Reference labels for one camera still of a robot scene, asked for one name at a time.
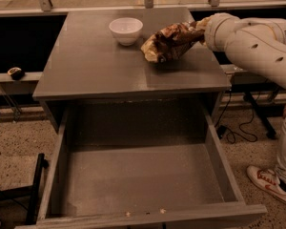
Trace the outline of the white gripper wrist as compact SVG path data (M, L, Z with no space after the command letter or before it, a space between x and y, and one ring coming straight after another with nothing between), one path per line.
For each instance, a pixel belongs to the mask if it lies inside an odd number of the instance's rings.
M223 52L228 36L234 31L239 18L229 13L216 13L210 17L204 32L207 47L213 52Z

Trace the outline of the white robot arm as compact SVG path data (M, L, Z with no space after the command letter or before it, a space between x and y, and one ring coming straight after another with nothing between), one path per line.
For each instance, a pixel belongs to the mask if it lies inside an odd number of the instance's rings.
M216 13L206 24L205 41L210 50L224 52L234 65L286 90L285 19L240 19Z

